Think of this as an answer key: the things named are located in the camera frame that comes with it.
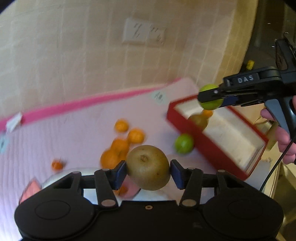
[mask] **green fruit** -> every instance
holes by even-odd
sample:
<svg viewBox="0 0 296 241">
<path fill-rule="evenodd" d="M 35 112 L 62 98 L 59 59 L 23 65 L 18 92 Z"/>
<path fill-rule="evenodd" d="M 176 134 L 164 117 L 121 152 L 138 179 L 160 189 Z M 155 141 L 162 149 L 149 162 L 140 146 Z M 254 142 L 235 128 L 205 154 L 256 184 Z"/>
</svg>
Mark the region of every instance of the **green fruit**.
<svg viewBox="0 0 296 241">
<path fill-rule="evenodd" d="M 180 135 L 175 141 L 175 150 L 178 153 L 186 154 L 193 150 L 194 140 L 193 137 L 189 134 Z"/>
<path fill-rule="evenodd" d="M 217 85 L 214 84 L 208 84 L 203 86 L 200 89 L 200 92 L 206 91 L 206 90 L 211 90 L 211 89 L 216 89 L 218 88 Z M 213 101 L 209 101 L 209 102 L 205 102 L 205 103 L 200 103 L 200 106 L 205 109 L 205 110 L 215 110 L 217 108 L 219 108 L 223 103 L 223 99 L 218 99 L 218 100 L 213 100 Z"/>
</svg>

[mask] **gray trigger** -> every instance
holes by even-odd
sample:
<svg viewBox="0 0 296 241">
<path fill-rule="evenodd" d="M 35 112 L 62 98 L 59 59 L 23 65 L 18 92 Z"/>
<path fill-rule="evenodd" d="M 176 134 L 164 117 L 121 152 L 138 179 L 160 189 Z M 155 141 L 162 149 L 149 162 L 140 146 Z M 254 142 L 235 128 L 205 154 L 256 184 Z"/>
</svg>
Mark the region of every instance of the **gray trigger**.
<svg viewBox="0 0 296 241">
<path fill-rule="evenodd" d="M 265 107 L 271 113 L 271 115 L 276 119 L 279 126 L 282 127 L 291 136 L 279 101 L 277 99 L 267 100 L 265 101 Z"/>
</svg>

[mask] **pink stripe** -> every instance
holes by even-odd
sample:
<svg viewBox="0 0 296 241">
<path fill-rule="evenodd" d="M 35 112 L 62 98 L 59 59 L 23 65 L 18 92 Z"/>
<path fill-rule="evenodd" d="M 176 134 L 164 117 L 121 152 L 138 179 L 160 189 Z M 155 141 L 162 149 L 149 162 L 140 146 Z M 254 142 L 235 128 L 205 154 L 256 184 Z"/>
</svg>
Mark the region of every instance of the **pink stripe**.
<svg viewBox="0 0 296 241">
<path fill-rule="evenodd" d="M 147 92 L 150 92 L 153 90 L 157 90 L 160 88 L 163 88 L 163 86 L 162 87 L 145 88 L 145 89 L 139 89 L 139 90 L 131 90 L 131 91 L 121 92 L 121 93 L 108 93 L 108 94 L 98 95 L 98 96 L 94 96 L 94 97 L 87 98 L 87 99 L 75 100 L 75 101 L 68 102 L 68 103 L 63 103 L 63 104 L 58 104 L 55 106 L 49 106 L 49 107 L 45 107 L 45 108 L 41 108 L 41 109 L 32 110 L 32 111 L 23 113 L 22 125 L 26 125 L 26 124 L 32 123 L 34 121 L 38 121 L 38 120 L 48 118 L 51 116 L 63 114 L 65 112 L 82 109 L 82 108 L 85 108 L 85 107 L 88 107 L 91 105 L 95 105 L 98 103 L 133 97 L 133 96 L 144 94 L 144 93 L 147 93 Z M 10 118 L 11 117 L 4 118 L 4 119 L 0 120 L 0 131 L 5 130 L 6 122 Z"/>
</svg>

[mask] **tiled wall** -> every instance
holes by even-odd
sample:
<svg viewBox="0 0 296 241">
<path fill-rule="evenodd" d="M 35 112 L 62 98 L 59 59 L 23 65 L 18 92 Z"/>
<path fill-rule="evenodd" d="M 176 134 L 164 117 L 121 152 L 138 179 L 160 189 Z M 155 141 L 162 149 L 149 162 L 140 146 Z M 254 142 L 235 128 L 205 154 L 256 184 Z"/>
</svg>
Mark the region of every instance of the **tiled wall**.
<svg viewBox="0 0 296 241">
<path fill-rule="evenodd" d="M 236 2 L 17 0 L 0 15 L 0 117 L 188 75 L 212 83 Z M 164 46 L 122 44 L 130 16 L 167 27 Z"/>
<path fill-rule="evenodd" d="M 239 0 L 223 60 L 219 67 L 216 84 L 223 77 L 240 71 L 251 38 L 258 0 Z"/>
</svg>

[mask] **human hand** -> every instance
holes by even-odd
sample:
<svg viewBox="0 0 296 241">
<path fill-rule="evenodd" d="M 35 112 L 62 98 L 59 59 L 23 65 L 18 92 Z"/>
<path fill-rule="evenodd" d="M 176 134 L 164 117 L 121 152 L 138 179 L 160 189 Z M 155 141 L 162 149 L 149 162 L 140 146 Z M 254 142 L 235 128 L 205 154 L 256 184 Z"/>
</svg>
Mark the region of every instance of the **human hand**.
<svg viewBox="0 0 296 241">
<path fill-rule="evenodd" d="M 293 97 L 292 102 L 293 102 L 294 108 L 296 108 L 296 96 Z M 275 121 L 275 119 L 272 117 L 272 115 L 269 113 L 267 109 L 263 109 L 261 111 L 261 116 L 268 120 Z M 275 131 L 275 137 L 276 137 L 276 140 L 278 141 L 279 151 L 284 152 L 286 147 L 291 141 L 289 134 L 283 128 L 278 127 Z M 296 144 L 293 143 L 290 149 L 287 151 L 286 155 L 284 156 L 283 163 L 285 164 L 294 163 L 295 156 L 296 156 L 295 154 L 296 154 Z"/>
</svg>

